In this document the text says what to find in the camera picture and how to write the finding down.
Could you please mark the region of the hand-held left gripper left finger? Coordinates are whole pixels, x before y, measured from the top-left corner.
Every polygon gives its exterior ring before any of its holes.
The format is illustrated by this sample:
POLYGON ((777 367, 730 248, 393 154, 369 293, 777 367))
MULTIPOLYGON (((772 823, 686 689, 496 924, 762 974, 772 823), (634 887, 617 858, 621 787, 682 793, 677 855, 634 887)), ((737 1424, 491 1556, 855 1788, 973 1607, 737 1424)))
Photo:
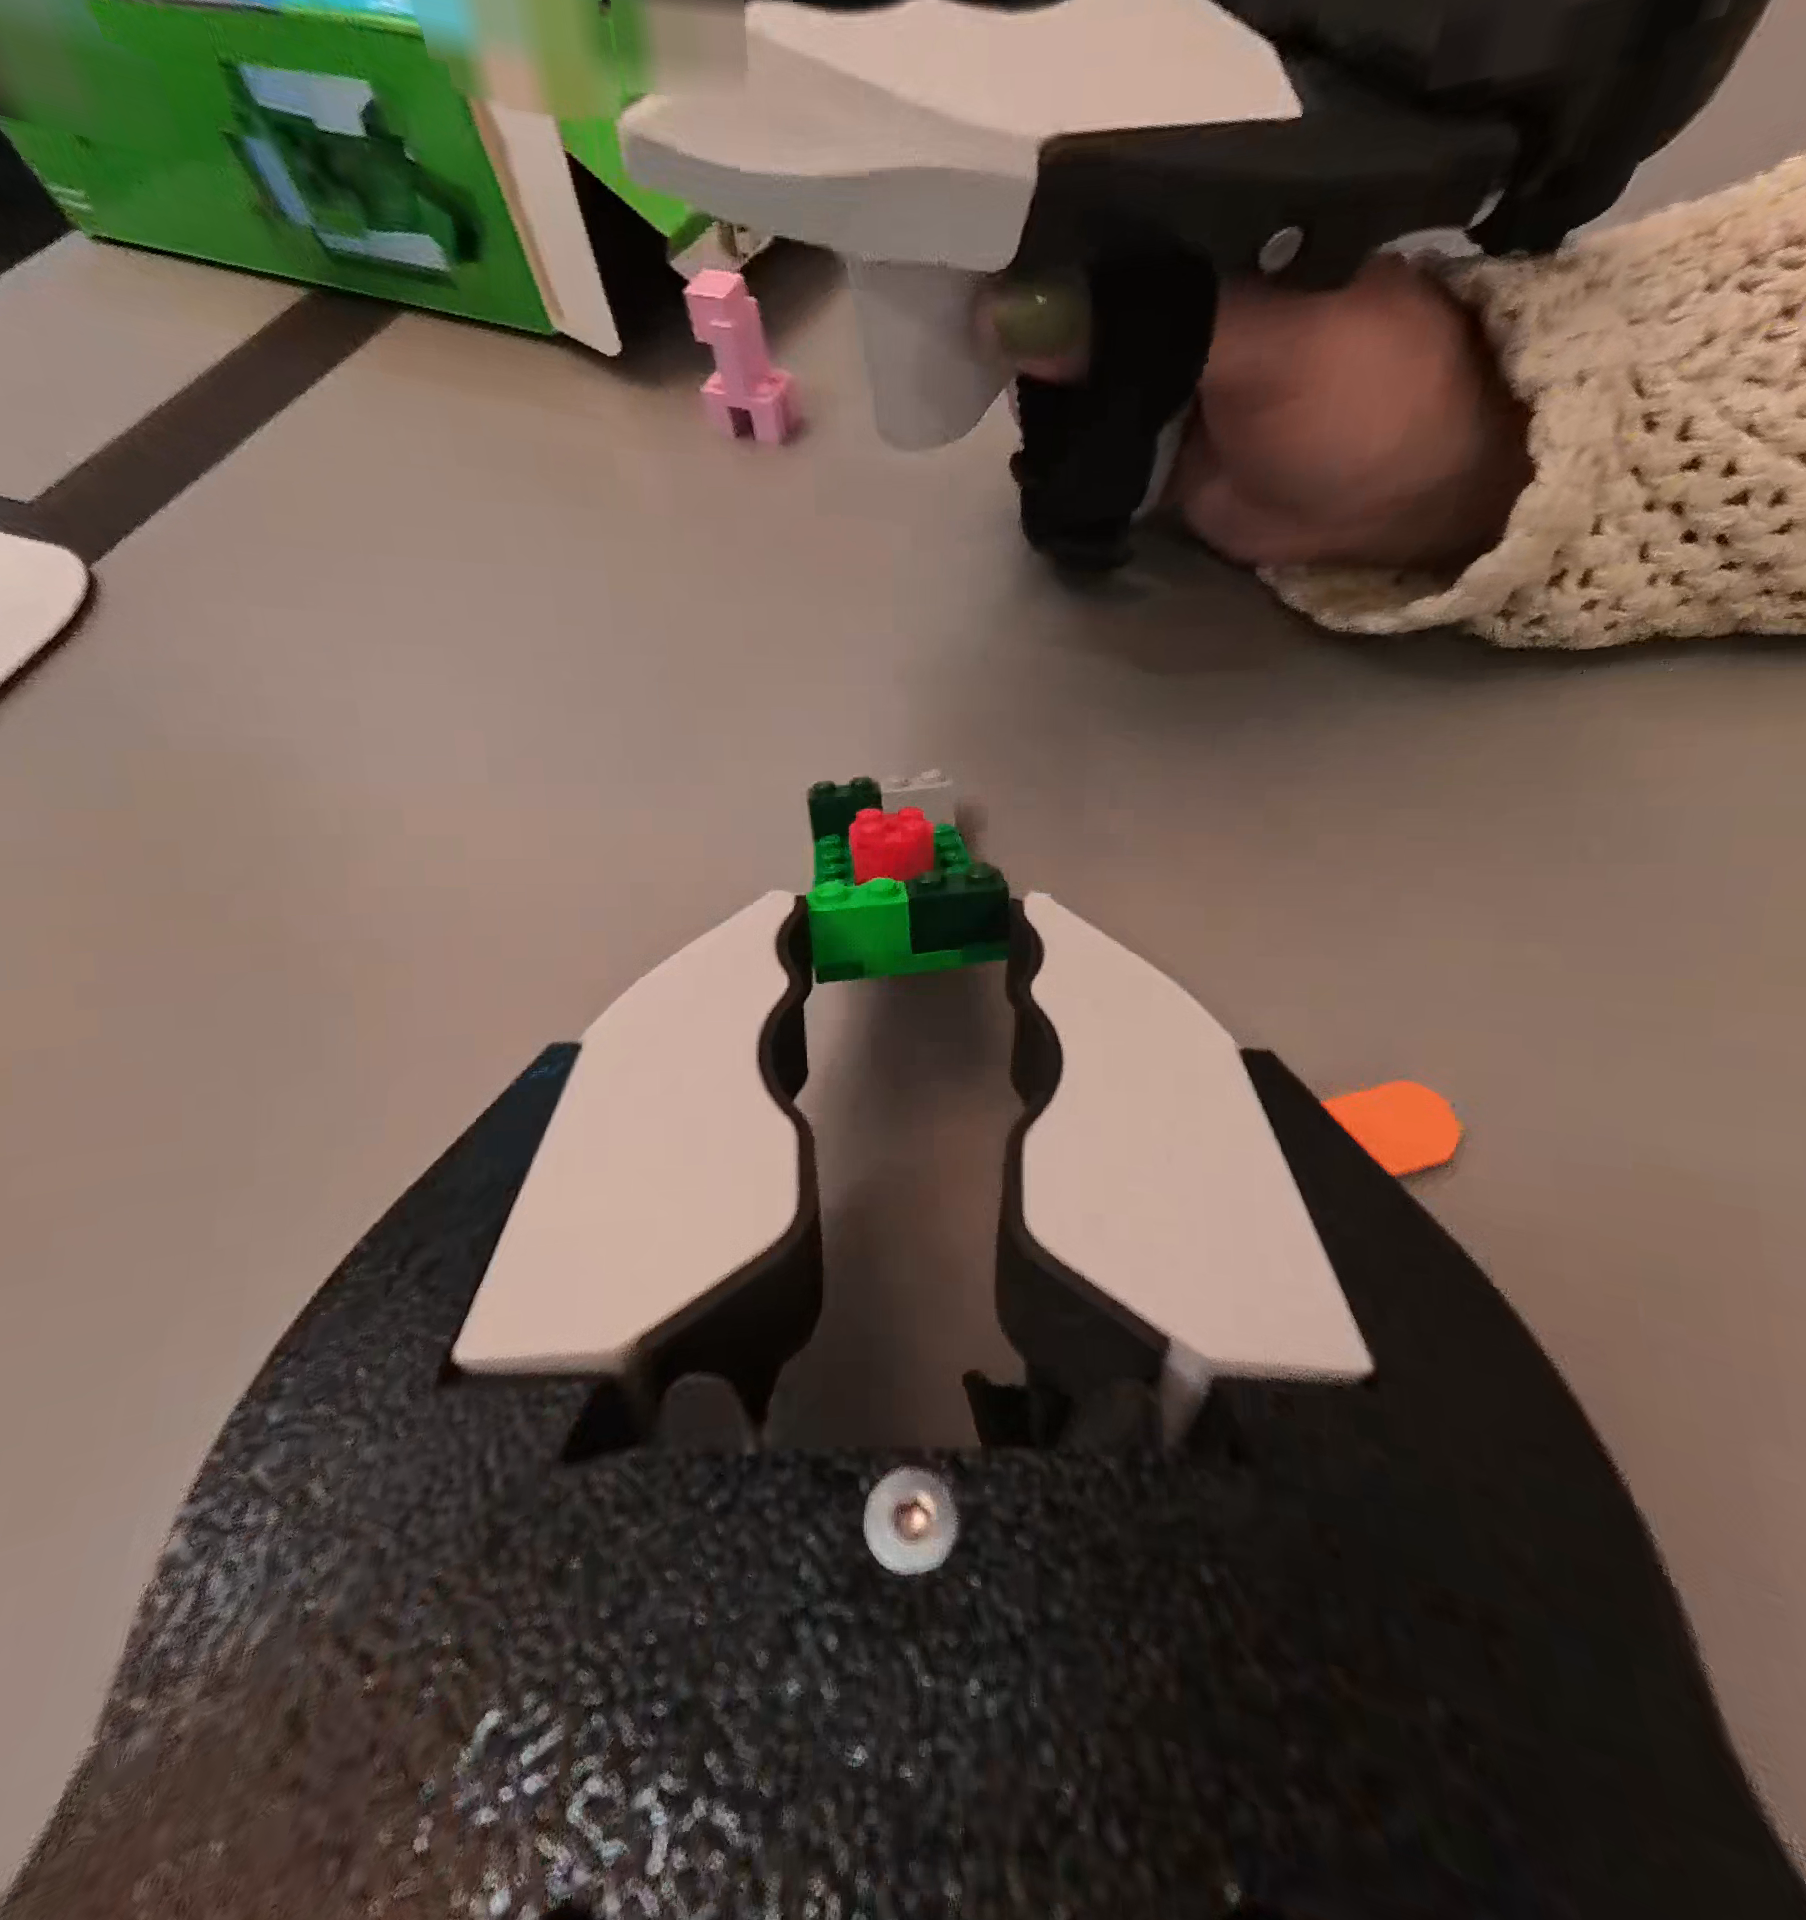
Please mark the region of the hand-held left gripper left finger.
POLYGON ((576 1441, 762 1441, 826 1301, 805 907, 766 893, 598 1013, 471 1307, 459 1381, 584 1386, 576 1441))

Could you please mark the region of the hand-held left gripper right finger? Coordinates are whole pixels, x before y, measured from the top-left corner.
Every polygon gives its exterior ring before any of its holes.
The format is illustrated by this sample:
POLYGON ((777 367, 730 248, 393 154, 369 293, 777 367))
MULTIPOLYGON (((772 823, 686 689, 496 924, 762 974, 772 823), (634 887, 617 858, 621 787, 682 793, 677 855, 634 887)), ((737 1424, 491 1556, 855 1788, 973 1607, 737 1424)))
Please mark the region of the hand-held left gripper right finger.
POLYGON ((1013 907, 1013 1116, 996 1432, 1183 1441, 1217 1387, 1370 1382, 1374 1359, 1233 1032, 1048 893, 1013 907))

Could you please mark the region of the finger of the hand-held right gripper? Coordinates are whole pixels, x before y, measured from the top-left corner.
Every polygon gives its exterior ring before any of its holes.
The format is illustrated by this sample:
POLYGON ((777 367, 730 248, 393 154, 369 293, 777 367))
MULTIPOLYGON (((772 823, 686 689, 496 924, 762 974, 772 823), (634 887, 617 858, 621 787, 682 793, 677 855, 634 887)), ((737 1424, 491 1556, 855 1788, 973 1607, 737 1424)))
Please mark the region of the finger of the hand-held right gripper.
POLYGON ((1008 266, 843 258, 872 417, 896 449, 963 441, 1017 380, 986 330, 986 301, 1008 266))
POLYGON ((1275 46, 1217 1, 745 1, 660 42, 628 175, 846 258, 1004 270, 1062 135, 1283 123, 1275 46))

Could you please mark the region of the green lego assembly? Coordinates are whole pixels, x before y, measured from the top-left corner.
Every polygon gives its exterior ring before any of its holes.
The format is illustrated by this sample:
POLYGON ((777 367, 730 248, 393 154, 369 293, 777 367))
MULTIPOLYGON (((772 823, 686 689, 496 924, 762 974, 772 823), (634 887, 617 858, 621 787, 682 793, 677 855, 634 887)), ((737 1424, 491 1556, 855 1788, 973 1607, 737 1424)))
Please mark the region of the green lego assembly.
POLYGON ((815 980, 959 969, 1008 953, 1008 878, 971 849, 955 782, 942 771, 815 782, 805 823, 815 849, 805 893, 815 980), (936 867, 913 880, 858 885, 846 840, 851 817, 904 806, 936 823, 936 867))

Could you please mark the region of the person's right forearm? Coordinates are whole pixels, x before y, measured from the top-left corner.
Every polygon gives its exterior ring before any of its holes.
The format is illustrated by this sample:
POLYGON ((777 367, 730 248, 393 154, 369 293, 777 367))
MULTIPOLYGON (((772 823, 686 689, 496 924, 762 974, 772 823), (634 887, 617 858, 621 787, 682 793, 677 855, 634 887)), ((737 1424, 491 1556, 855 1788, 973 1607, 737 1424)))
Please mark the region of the person's right forearm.
POLYGON ((1440 276, 1529 411, 1531 481, 1463 568, 1261 568, 1279 600, 1506 650, 1806 635, 1806 151, 1440 276))

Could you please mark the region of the pink lego pig figure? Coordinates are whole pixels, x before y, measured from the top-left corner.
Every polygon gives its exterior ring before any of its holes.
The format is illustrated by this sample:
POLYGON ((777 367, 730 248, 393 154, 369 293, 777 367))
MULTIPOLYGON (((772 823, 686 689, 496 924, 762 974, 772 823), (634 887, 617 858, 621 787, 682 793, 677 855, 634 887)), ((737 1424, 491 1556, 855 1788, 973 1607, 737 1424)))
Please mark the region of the pink lego pig figure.
POLYGON ((777 363, 761 305, 737 270, 702 270, 686 283, 692 338, 714 369, 702 383, 702 403, 722 436, 787 445, 801 433, 796 378, 777 363))

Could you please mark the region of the green lego box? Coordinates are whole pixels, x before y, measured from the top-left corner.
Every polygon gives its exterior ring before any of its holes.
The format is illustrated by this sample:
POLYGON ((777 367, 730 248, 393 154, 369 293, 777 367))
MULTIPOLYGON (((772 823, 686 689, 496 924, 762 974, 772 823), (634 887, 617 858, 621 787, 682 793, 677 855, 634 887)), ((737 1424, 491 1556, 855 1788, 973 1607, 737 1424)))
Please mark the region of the green lego box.
POLYGON ((642 1, 0 1, 0 128, 64 217, 621 355, 754 237, 628 178, 642 1))

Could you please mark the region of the person's right hand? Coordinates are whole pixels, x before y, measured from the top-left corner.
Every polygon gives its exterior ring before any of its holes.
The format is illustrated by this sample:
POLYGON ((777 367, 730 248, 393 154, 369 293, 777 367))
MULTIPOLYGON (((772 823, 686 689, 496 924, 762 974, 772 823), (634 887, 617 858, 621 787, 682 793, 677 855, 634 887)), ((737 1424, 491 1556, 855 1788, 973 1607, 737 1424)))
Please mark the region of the person's right hand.
POLYGON ((1157 515, 1248 568, 1456 572, 1533 479, 1531 415, 1438 260, 1227 283, 1157 515))

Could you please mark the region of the orange brick separator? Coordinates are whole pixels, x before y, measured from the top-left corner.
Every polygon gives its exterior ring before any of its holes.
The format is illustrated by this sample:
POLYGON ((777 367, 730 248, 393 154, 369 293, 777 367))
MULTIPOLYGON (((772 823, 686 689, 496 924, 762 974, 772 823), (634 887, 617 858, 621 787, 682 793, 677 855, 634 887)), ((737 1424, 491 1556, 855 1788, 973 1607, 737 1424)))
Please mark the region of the orange brick separator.
POLYGON ((1451 1165, 1463 1139, 1444 1094, 1411 1077, 1332 1094, 1323 1111, 1394 1177, 1451 1165))

